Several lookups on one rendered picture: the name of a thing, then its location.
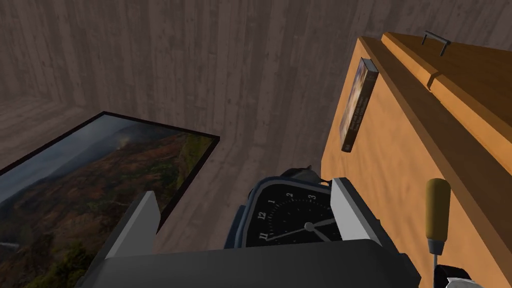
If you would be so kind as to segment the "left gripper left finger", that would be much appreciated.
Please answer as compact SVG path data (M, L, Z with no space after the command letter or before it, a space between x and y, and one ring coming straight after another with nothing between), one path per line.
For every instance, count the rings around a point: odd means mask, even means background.
M108 258L149 255L160 221L161 211L155 193L140 193L95 255L92 264L99 265Z

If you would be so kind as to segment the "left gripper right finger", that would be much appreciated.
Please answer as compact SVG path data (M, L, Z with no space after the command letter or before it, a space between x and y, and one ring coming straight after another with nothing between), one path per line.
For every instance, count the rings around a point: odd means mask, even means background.
M344 241L368 239L388 251L398 250L380 220L345 177L332 180L331 209Z

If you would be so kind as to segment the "orange wooden desk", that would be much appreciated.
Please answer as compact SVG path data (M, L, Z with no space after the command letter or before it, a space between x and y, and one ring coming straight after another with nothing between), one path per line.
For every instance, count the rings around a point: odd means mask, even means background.
M396 247L432 288L425 236L426 182L452 188L439 262L485 288L512 288L512 90L468 91L445 77L423 85L381 38L355 43L321 161L321 175L348 178ZM360 58L380 71L350 153L340 123Z

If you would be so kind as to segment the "black alarm clock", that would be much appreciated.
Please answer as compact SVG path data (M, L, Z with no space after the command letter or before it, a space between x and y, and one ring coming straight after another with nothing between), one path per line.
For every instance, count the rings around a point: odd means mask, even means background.
M239 206L223 248L342 240L331 208L332 185L310 165L260 180Z

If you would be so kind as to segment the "black framed landscape picture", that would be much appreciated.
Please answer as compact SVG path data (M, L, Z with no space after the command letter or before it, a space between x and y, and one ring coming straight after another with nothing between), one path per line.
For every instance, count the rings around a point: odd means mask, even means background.
M165 223L219 139L102 112L0 172L0 288L75 288L140 194Z

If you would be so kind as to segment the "dark thin book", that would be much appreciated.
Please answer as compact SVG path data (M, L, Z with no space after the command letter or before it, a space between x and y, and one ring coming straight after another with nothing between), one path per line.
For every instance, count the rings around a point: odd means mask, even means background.
M341 150L353 150L363 117L373 93L379 70L369 58L360 58L339 125Z

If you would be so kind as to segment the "black and white round object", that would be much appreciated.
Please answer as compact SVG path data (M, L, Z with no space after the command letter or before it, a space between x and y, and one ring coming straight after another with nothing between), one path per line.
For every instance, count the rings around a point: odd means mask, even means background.
M433 270L433 288L484 288L462 268L437 264Z

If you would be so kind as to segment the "orange wooden drawer front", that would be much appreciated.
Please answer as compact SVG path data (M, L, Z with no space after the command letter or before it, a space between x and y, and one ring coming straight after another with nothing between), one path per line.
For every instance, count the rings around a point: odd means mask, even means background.
M434 80L445 77L462 89L512 90L512 51L453 42L443 44L420 36L386 32L382 42L423 85L431 88Z

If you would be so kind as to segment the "yellow handled screwdriver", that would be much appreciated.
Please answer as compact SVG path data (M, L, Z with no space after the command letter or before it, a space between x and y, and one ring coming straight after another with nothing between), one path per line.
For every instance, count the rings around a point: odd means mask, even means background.
M451 186L445 179L432 178L426 182L425 191L425 235L435 268L448 238Z

